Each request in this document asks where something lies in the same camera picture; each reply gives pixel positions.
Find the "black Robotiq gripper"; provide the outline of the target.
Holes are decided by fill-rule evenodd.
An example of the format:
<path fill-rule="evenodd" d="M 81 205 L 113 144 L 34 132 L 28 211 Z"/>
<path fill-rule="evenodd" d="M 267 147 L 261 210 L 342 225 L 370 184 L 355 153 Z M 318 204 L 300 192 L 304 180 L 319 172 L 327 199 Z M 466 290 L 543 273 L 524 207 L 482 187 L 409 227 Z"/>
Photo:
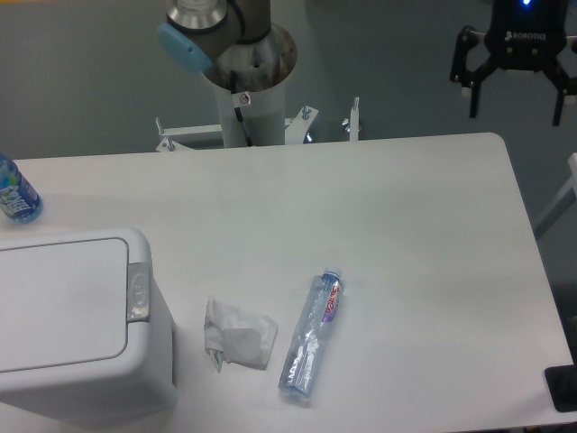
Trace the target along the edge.
<path fill-rule="evenodd" d="M 557 91 L 553 126 L 561 121 L 564 100 L 576 96 L 576 77 L 570 77 L 557 55 L 569 47 L 576 53 L 576 40 L 566 39 L 568 3 L 562 0 L 499 0 L 492 3 L 487 33 L 464 26 L 457 34 L 449 78 L 471 93 L 469 117 L 479 111 L 482 82 L 496 70 L 540 71 Z M 467 67 L 468 54 L 484 43 L 490 56 L 476 69 Z"/>

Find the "silver robot arm blue cap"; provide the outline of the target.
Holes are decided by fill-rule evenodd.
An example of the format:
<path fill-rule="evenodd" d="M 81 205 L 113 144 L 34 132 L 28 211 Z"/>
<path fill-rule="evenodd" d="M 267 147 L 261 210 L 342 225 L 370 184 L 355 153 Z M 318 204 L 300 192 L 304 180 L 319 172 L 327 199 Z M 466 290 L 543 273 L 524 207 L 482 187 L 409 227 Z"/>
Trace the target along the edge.
<path fill-rule="evenodd" d="M 272 34 L 268 1 L 168 1 L 166 20 L 157 31 L 163 49 L 182 68 L 196 73 L 213 69 L 234 45 L 253 45 Z M 495 1 L 490 27 L 465 26 L 457 34 L 449 78 L 471 93 L 470 117 L 479 110 L 481 84 L 496 69 L 542 72 L 557 97 L 553 124 L 559 125 L 576 79 L 557 56 L 574 49 L 565 32 L 566 1 Z"/>

